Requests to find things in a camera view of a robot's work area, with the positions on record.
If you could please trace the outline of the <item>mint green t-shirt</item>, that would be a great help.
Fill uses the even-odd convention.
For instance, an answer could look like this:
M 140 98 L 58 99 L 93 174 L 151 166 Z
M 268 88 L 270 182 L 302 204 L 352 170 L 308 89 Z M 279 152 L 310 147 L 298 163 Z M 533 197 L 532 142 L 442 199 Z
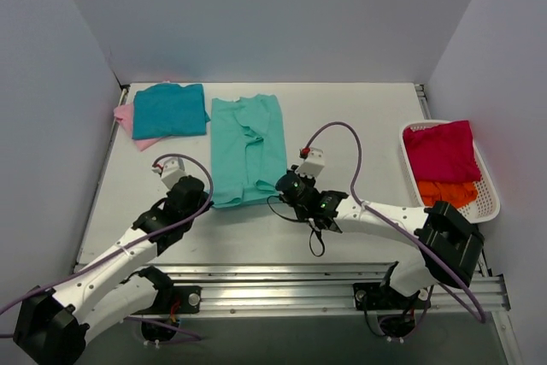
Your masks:
M 217 209 L 258 205 L 277 195 L 287 157 L 278 98 L 212 101 L 211 173 Z

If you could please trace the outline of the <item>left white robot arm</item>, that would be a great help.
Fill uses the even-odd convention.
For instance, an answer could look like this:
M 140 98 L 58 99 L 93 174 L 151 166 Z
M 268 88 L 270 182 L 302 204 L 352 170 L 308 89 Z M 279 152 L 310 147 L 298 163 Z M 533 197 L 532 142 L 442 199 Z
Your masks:
M 21 303 L 13 341 L 38 364 L 73 364 L 100 333 L 143 309 L 166 311 L 173 282 L 149 265 L 209 209 L 204 183 L 183 176 L 165 198 L 70 280 L 32 290 Z

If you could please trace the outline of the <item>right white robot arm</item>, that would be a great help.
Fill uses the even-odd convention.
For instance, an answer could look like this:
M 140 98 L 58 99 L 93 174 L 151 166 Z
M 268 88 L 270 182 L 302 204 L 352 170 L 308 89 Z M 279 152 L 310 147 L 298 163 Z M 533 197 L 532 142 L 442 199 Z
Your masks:
M 484 236 L 451 204 L 399 207 L 360 202 L 342 191 L 318 191 L 313 179 L 289 170 L 275 185 L 296 220 L 316 232 L 359 233 L 385 238 L 416 248 L 421 256 L 397 261 L 379 287 L 384 304 L 396 308 L 420 289 L 440 284 L 463 289 L 470 286 Z

